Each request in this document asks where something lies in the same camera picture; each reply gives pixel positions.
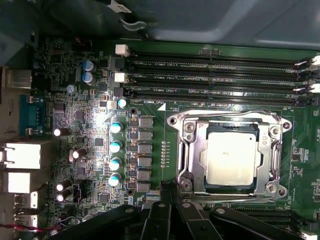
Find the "surface-mount component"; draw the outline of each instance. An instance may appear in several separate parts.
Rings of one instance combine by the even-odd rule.
[[[150,141],[153,138],[153,132],[152,131],[139,131],[139,140],[140,141]]]
[[[136,191],[138,193],[149,193],[151,184],[149,182],[137,182]]]
[[[262,110],[191,109],[167,123],[179,134],[177,181],[185,198],[266,203],[287,195],[280,161],[289,120]]]
[[[151,157],[138,157],[138,167],[150,168],[152,165]]]
[[[152,117],[140,117],[139,127],[140,128],[152,128],[154,125],[154,119]]]
[[[152,144],[141,143],[138,145],[139,154],[151,154],[152,153]]]

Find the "integrated circuit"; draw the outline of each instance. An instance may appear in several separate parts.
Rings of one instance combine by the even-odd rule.
[[[95,138],[94,145],[96,147],[102,147],[104,145],[104,139],[103,138]]]
[[[85,113],[83,111],[75,111],[74,112],[74,119],[75,120],[81,121],[84,119],[84,117],[85,117]]]
[[[109,194],[104,194],[104,193],[99,194],[99,202],[100,203],[108,203],[109,202]]]
[[[104,82],[100,82],[98,85],[98,91],[106,92],[107,91],[107,84]]]

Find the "screw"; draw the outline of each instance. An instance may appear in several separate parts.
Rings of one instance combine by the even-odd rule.
[[[192,134],[195,131],[195,127],[196,126],[192,122],[187,122],[184,125],[184,130],[185,130],[186,133]]]
[[[270,194],[274,194],[277,191],[277,186],[269,183],[266,185],[265,190]]]
[[[289,128],[290,128],[290,124],[289,124],[288,122],[285,122],[285,123],[283,124],[283,128],[284,128],[284,129],[289,129]]]
[[[184,207],[184,208],[190,208],[190,207],[191,207],[191,204],[185,202],[185,203],[182,203],[182,207]]]
[[[218,208],[217,210],[215,210],[218,214],[224,214],[226,213],[226,210],[222,209],[222,208]]]

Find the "blue-topped capacitor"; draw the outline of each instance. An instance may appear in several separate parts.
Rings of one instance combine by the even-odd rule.
[[[122,143],[120,141],[114,141],[109,145],[109,149],[112,153],[117,153],[122,149]]]
[[[122,131],[124,126],[120,122],[114,122],[110,126],[110,132],[113,134],[118,134]]]
[[[93,85],[96,82],[96,79],[90,72],[85,72],[82,74],[82,81],[88,85]]]
[[[85,60],[82,63],[82,68],[83,68],[83,70],[85,70],[86,72],[89,72],[89,73],[93,73],[97,69],[95,64],[90,60]]]
[[[118,157],[114,157],[111,159],[109,163],[109,168],[111,171],[117,171],[121,167],[121,159]]]
[[[108,180],[108,183],[111,187],[115,187],[119,184],[120,180],[121,180],[121,175],[117,172],[114,172],[111,174]]]

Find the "mounting hole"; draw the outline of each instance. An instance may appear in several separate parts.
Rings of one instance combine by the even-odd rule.
[[[175,119],[174,117],[172,117],[172,118],[170,119],[170,123],[171,123],[171,124],[176,124],[176,122],[177,122],[177,119]]]
[[[137,113],[137,109],[131,108],[131,109],[130,109],[130,113],[131,113],[131,114],[136,114],[136,113]]]
[[[284,196],[286,194],[286,191],[284,189],[280,189],[278,193],[280,196]]]

